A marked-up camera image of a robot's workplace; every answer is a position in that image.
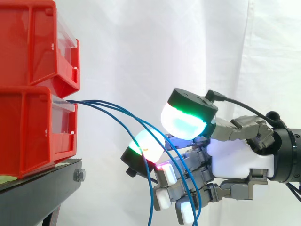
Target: white fabric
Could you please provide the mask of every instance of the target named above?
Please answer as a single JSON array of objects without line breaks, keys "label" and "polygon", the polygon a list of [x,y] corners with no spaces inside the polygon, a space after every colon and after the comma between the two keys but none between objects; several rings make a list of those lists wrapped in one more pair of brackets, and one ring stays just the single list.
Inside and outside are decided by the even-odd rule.
[{"label": "white fabric", "polygon": [[[57,0],[80,40],[81,87],[70,98],[120,104],[162,129],[160,114],[174,87],[199,95],[213,89],[263,113],[276,110],[288,126],[301,128],[300,3],[251,0],[248,5],[248,0]],[[250,114],[217,105],[218,117],[225,119]],[[116,115],[134,135],[142,130]],[[147,225],[148,183],[127,176],[120,160],[129,142],[108,116],[79,106],[76,157],[83,158],[87,177],[62,204],[58,226]],[[270,184],[258,201],[209,204],[199,224],[299,225],[296,198],[284,185]],[[152,225],[178,225],[174,208],[154,212]]]}]

